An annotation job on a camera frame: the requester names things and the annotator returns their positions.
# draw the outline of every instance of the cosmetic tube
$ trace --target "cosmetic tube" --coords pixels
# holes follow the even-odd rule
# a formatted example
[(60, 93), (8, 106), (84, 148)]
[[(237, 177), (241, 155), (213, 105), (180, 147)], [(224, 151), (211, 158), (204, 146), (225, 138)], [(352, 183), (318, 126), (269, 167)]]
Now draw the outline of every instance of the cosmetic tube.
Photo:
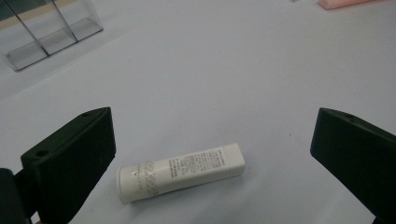
[(117, 188), (122, 203), (157, 196), (236, 175), (245, 169), (245, 161), (237, 144), (121, 167)]

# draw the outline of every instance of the white tabletop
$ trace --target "white tabletop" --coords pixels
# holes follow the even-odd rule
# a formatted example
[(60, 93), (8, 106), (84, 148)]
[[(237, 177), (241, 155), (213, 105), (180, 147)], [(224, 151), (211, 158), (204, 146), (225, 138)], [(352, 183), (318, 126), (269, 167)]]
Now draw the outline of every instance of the white tabletop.
[[(105, 30), (19, 73), (0, 62), (0, 165), (111, 106), (117, 154), (71, 223), (372, 223), (309, 153), (318, 109), (396, 133), (396, 2), (93, 1)], [(238, 143), (239, 177), (122, 205), (120, 166)]]

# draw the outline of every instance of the screw hole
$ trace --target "screw hole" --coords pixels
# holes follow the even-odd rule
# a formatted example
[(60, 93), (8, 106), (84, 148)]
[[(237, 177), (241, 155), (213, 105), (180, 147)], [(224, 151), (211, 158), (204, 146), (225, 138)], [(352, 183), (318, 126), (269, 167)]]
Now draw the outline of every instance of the screw hole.
[(41, 151), (38, 151), (35, 155), (37, 157), (43, 157), (43, 156), (45, 156), (47, 154), (49, 154), (49, 152), (47, 150), (41, 150)]

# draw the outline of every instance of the clear acrylic stand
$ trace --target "clear acrylic stand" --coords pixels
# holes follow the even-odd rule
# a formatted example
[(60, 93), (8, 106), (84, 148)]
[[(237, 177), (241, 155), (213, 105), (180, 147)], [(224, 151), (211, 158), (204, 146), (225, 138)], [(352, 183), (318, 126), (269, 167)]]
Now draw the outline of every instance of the clear acrylic stand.
[(102, 30), (90, 0), (0, 0), (0, 57), (15, 71)]

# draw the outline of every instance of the pink object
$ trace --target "pink object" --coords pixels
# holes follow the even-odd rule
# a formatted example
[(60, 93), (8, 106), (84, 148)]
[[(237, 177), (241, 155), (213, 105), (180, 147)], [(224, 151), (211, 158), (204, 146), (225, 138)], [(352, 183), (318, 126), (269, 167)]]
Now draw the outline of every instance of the pink object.
[(321, 7), (325, 9), (335, 9), (339, 7), (347, 7), (358, 3), (368, 2), (371, 0), (319, 0)]

